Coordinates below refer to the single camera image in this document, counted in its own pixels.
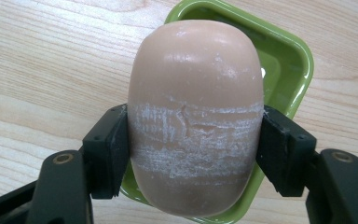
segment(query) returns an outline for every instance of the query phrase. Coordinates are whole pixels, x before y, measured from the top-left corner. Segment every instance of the black metal bracket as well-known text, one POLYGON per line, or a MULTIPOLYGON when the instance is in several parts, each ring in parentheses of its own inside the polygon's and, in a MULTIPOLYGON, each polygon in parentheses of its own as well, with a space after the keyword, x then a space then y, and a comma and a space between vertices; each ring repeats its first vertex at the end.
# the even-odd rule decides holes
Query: black metal bracket
POLYGON ((26 223, 92 223, 83 155, 66 150, 43 162, 26 223))
POLYGON ((0 223, 25 223, 36 181, 0 197, 0 223))
POLYGON ((310 190, 310 223, 358 223, 358 157, 325 149, 278 110, 265 106, 256 160, 283 197, 310 190))

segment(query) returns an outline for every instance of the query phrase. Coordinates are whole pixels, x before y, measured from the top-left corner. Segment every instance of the white powder residue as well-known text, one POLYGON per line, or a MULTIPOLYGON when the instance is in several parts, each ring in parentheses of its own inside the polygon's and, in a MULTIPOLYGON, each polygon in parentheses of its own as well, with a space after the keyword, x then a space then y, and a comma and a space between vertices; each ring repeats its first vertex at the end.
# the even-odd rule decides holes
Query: white powder residue
POLYGON ((237 77, 237 71, 232 68, 232 67, 228 67, 227 69, 223 70, 222 75, 225 77, 231 77, 231 78, 236 78, 237 77))
POLYGON ((176 33, 176 36, 184 36, 186 34, 186 31, 179 31, 176 33))
POLYGON ((216 53, 216 56, 214 57, 214 60, 216 62, 219 62, 219 63, 222 63, 223 62, 223 59, 222 57, 220 57, 220 54, 219 53, 216 53))
POLYGON ((262 102, 228 108, 175 102, 175 109, 149 104, 129 109, 131 132, 142 138, 131 141, 137 166, 170 178, 246 172, 258 144, 262 102))

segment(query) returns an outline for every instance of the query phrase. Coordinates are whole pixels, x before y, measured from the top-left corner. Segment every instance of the light wood surface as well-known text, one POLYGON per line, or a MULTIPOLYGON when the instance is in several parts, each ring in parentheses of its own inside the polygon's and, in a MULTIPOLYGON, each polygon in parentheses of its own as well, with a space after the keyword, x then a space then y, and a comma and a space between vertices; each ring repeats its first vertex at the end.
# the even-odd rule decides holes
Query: light wood surface
MULTIPOLYGON (((126 103, 142 40, 179 1, 0 1, 0 195, 38 177, 43 159, 78 149, 108 108, 126 103)), ((295 121, 358 156, 358 1, 227 0, 298 35, 314 78, 295 121)), ((308 223, 303 198, 264 180, 240 223, 308 223)), ((94 201, 96 223, 191 223, 121 195, 94 201)))

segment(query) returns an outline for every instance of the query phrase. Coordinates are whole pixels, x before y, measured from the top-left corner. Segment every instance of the green plastic dish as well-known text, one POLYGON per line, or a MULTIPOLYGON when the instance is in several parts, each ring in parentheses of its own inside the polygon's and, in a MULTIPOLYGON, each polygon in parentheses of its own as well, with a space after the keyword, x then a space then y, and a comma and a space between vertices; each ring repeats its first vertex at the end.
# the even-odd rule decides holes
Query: green plastic dish
MULTIPOLYGON (((253 41, 264 76, 264 102, 288 118, 295 115, 310 84, 313 60, 308 46, 300 38, 219 0, 185 0, 172 9, 165 23, 181 20, 221 21, 237 27, 253 41)), ((192 217, 199 223, 234 223, 249 209, 264 178, 256 164, 245 191, 226 212, 214 217, 192 217)), ((121 192, 148 204, 139 190, 131 166, 128 166, 121 192)))

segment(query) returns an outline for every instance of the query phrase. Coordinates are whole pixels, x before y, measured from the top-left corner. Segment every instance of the wood grain surface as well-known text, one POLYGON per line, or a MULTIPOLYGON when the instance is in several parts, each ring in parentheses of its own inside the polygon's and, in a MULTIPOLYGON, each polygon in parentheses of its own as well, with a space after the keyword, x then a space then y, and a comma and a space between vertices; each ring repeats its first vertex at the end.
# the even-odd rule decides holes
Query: wood grain surface
MULTIPOLYGON (((78 149, 110 107, 126 103, 142 40, 179 1, 0 1, 0 195, 38 177, 43 159, 78 149)), ((358 156, 358 0, 227 0, 302 38, 314 78, 295 121, 358 156)), ((264 180, 240 223, 308 223, 303 198, 264 180)), ((96 223, 191 223, 121 195, 93 201, 96 223)))

